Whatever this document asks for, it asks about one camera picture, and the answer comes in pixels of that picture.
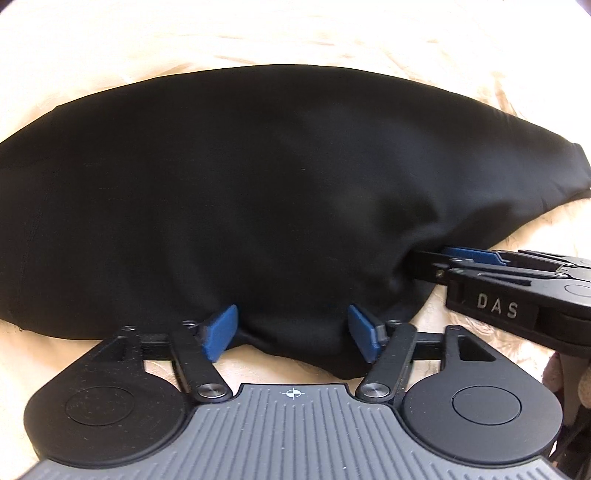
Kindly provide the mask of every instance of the white bedsheet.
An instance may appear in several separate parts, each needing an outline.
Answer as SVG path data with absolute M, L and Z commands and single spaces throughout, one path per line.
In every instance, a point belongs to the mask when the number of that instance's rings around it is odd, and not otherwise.
M 436 85 L 553 130 L 591 157 L 591 17 L 574 0 L 15 0 L 0 14 L 0 141 L 100 90 L 265 63 L 353 67 Z M 501 247 L 591 258 L 591 200 L 531 222 Z M 548 350 L 449 313 L 442 297 L 437 288 L 415 319 L 420 328 L 467 325 L 541 377 Z M 94 344 L 0 320 L 0 479 L 36 461 L 22 426 L 30 395 Z M 249 347 L 225 353 L 217 367 L 233 389 L 337 381 Z M 169 365 L 147 368 L 171 378 Z M 433 371 L 421 365 L 414 379 Z

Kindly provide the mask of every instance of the gray ribbed plate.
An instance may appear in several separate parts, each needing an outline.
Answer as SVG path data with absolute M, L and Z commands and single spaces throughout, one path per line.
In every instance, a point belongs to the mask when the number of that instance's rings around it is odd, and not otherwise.
M 335 385 L 243 385 L 234 399 L 201 406 L 186 430 L 149 458 L 84 470 L 42 460 L 23 480 L 550 480 L 544 459 L 474 468 L 416 443 L 386 406 Z

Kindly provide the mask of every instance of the screw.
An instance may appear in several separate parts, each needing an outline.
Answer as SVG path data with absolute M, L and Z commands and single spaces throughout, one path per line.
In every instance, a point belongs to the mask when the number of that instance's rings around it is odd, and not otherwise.
M 219 383 L 206 383 L 197 387 L 197 393 L 204 398 L 221 398 L 228 389 Z
M 382 398 L 390 393 L 390 389 L 381 383 L 366 383 L 361 385 L 359 391 L 369 398 Z

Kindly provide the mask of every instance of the black fabric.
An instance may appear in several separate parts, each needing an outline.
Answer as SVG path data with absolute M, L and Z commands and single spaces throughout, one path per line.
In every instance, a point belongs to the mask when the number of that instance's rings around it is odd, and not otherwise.
M 435 87 L 350 69 L 181 74 L 56 108 L 0 144 L 0 317 L 65 338 L 236 303 L 241 341 L 367 365 L 346 306 L 410 319 L 413 248 L 488 248 L 585 195 L 582 149 Z

